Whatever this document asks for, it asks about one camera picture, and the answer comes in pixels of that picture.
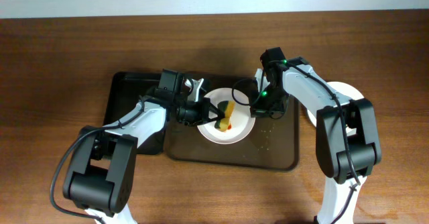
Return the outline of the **green and orange sponge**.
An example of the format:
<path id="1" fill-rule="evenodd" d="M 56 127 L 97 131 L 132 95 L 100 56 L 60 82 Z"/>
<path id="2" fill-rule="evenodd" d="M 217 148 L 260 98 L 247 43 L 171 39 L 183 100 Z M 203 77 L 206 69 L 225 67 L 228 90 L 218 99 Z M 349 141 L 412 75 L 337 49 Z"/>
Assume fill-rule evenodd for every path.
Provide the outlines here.
<path id="1" fill-rule="evenodd" d="M 217 105 L 218 109 L 223 112 L 224 117 L 217 120 L 214 124 L 214 128 L 221 132 L 226 132 L 230 128 L 232 128 L 231 125 L 231 116 L 233 114 L 233 111 L 235 109 L 235 102 L 234 101 L 221 101 Z"/>

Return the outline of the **white plate with ketchup streak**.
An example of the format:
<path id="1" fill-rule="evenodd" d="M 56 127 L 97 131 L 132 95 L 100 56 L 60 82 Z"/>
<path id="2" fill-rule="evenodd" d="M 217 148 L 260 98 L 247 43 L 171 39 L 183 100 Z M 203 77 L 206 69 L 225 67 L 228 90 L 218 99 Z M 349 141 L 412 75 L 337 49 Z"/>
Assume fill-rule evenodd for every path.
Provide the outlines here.
<path id="1" fill-rule="evenodd" d="M 219 131 L 215 128 L 215 122 L 199 125 L 199 132 L 211 142 L 221 145 L 234 144 L 250 134 L 255 124 L 255 118 L 251 117 L 250 106 L 240 105 L 234 101 L 231 88 L 219 88 L 205 94 L 211 103 L 217 106 L 221 101 L 232 101 L 235 108 L 230 118 L 230 128 Z"/>

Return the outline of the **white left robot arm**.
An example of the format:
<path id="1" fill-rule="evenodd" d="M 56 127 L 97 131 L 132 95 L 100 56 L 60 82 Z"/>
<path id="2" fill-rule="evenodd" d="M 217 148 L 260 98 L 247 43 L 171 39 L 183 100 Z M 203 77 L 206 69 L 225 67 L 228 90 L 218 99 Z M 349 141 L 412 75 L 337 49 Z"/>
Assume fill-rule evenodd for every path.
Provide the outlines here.
<path id="1" fill-rule="evenodd" d="M 208 98 L 197 102 L 166 101 L 144 96 L 129 113 L 103 127 L 83 127 L 65 153 L 70 159 L 63 195 L 83 218 L 96 223 L 134 223 L 127 205 L 135 171 L 137 149 L 163 130 L 170 110 L 179 122 L 195 126 L 220 121 L 225 108 Z"/>

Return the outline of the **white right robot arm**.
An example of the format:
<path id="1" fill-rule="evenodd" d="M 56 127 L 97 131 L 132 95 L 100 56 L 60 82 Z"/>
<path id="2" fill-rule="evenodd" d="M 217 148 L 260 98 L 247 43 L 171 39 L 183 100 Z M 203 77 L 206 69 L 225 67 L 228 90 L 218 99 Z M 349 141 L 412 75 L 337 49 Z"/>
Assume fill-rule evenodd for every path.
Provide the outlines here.
<path id="1" fill-rule="evenodd" d="M 322 206 L 315 223 L 352 223 L 359 192 L 381 147 L 372 103 L 354 100 L 320 78 L 303 61 L 274 60 L 257 69 L 256 107 L 274 90 L 295 97 L 316 118 L 316 159 L 326 176 Z"/>

